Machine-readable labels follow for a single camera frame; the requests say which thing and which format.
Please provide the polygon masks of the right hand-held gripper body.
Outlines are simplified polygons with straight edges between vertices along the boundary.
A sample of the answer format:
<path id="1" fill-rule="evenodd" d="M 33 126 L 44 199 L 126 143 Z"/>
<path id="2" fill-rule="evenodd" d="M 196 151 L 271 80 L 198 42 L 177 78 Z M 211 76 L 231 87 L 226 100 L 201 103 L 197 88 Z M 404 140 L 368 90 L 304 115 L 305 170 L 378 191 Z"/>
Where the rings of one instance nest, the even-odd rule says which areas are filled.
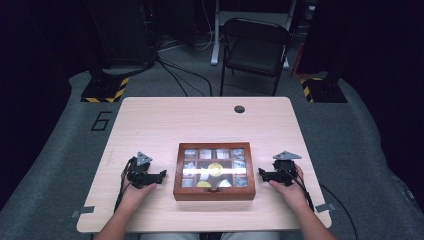
<path id="1" fill-rule="evenodd" d="M 273 156 L 273 167 L 275 170 L 274 181 L 290 186 L 297 178 L 298 172 L 294 163 L 294 159 L 300 159 L 299 155 L 283 151 Z"/>

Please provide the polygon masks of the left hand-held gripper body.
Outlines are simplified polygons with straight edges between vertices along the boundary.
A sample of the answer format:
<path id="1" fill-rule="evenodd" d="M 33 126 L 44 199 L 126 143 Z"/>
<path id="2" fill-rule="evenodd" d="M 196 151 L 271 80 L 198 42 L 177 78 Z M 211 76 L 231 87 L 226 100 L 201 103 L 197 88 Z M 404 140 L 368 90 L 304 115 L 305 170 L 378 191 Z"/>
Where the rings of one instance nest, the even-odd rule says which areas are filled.
<path id="1" fill-rule="evenodd" d="M 147 186 L 147 180 L 153 178 L 153 174 L 148 173 L 152 158 L 138 152 L 135 157 L 132 157 L 127 164 L 127 179 L 136 188 Z"/>

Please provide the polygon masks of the wooden box with glass lid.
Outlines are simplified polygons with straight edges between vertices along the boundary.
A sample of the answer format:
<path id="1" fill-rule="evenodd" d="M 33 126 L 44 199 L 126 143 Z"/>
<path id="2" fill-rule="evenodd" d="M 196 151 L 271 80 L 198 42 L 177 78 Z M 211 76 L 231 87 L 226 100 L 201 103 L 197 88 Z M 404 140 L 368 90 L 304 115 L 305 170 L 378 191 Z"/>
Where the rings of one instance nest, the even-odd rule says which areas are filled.
<path id="1" fill-rule="evenodd" d="M 244 159 L 234 159 L 232 156 L 233 149 L 243 149 L 245 152 Z M 196 149 L 197 157 L 195 159 L 186 159 L 185 150 Z M 211 159 L 201 159 L 199 151 L 201 149 L 211 149 Z M 228 159 L 218 159 L 216 157 L 217 149 L 228 149 Z M 245 168 L 234 168 L 233 161 L 241 160 L 246 164 Z M 196 169 L 192 174 L 185 175 L 183 166 L 188 162 L 194 162 Z M 208 170 L 211 163 L 219 163 L 223 166 L 222 175 L 213 177 L 209 174 L 209 178 L 205 181 L 211 184 L 211 187 L 196 187 L 200 181 L 200 169 Z M 242 176 L 248 180 L 246 187 L 236 187 L 235 177 Z M 184 178 L 193 178 L 194 186 L 191 188 L 183 187 L 182 180 Z M 254 171 L 251 157 L 250 144 L 248 142 L 233 142 L 233 143 L 180 143 L 178 149 L 174 189 L 174 198 L 177 201 L 246 201 L 253 200 L 256 195 L 256 186 L 254 180 Z"/>

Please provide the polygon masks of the person's right hand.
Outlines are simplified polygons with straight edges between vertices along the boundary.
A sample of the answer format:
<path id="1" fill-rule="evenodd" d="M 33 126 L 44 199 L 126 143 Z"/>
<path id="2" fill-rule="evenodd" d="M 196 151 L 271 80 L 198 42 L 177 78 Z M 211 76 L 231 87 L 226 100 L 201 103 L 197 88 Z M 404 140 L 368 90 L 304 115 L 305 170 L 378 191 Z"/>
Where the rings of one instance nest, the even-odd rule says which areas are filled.
<path id="1" fill-rule="evenodd" d="M 294 183 L 291 186 L 284 186 L 274 180 L 271 180 L 269 185 L 282 195 L 285 202 L 295 213 L 309 210 L 304 190 L 297 183 Z"/>

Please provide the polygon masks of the person's left hand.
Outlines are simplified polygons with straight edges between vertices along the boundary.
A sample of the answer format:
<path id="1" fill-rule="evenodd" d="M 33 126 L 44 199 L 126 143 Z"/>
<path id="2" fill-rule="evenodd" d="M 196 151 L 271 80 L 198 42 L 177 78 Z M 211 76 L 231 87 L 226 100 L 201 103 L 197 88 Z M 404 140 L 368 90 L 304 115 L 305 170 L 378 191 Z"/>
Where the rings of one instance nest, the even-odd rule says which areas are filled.
<path id="1" fill-rule="evenodd" d="M 137 210 L 143 202 L 144 198 L 147 197 L 156 187 L 157 184 L 153 183 L 141 189 L 137 189 L 132 184 L 130 184 L 124 191 L 119 208 L 128 211 Z"/>

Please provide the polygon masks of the grey tape strip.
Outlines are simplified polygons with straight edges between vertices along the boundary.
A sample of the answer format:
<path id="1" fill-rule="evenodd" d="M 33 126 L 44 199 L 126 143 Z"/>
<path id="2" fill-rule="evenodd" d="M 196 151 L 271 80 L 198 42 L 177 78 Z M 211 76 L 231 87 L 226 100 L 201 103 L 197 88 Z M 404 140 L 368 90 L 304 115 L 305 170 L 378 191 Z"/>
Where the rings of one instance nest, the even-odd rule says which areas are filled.
<path id="1" fill-rule="evenodd" d="M 324 204 L 321 204 L 321 205 L 317 205 L 315 207 L 315 209 L 318 213 L 321 213 L 321 212 L 324 212 L 324 211 L 331 212 L 331 211 L 335 210 L 336 207 L 332 203 L 324 203 Z"/>
<path id="2" fill-rule="evenodd" d="M 93 213 L 94 209 L 95 209 L 94 206 L 84 206 L 84 207 L 80 208 L 79 210 L 74 210 L 71 213 L 70 217 L 71 218 L 79 218 L 82 214 Z"/>

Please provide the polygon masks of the black yellow striped stand base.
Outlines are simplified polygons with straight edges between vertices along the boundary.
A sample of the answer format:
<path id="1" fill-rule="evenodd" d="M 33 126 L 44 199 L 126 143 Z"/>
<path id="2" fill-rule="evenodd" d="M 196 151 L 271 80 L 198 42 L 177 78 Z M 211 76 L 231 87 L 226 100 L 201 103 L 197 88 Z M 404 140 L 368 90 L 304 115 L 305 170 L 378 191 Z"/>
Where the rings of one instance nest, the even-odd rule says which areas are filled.
<path id="1" fill-rule="evenodd" d="M 81 94 L 81 102 L 90 103 L 113 103 L 120 100 L 128 78 L 112 78 L 103 81 L 102 83 L 90 81 Z"/>
<path id="2" fill-rule="evenodd" d="M 302 79 L 306 100 L 311 103 L 346 103 L 344 96 L 338 84 L 327 83 L 321 78 Z"/>

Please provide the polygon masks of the black folding chair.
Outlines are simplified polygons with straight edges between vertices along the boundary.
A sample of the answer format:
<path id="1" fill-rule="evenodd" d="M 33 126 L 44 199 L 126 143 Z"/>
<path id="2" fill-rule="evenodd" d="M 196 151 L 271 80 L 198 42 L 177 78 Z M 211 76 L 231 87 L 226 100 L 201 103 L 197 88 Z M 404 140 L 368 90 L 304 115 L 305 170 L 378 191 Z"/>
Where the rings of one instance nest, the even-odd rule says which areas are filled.
<path id="1" fill-rule="evenodd" d="M 291 34 L 281 25 L 264 21 L 231 18 L 223 25 L 224 55 L 222 59 L 220 95 L 223 95 L 225 73 L 245 73 L 273 78 L 276 94 Z"/>

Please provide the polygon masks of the dark equipment cabinet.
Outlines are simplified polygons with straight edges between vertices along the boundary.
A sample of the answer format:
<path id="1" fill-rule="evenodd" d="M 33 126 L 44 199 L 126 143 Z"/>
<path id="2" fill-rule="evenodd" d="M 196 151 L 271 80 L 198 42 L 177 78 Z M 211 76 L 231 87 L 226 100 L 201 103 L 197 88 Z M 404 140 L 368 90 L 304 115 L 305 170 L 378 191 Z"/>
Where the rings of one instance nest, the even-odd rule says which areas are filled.
<path id="1" fill-rule="evenodd" d="M 151 0 L 87 0 L 110 67 L 154 65 L 157 27 Z"/>

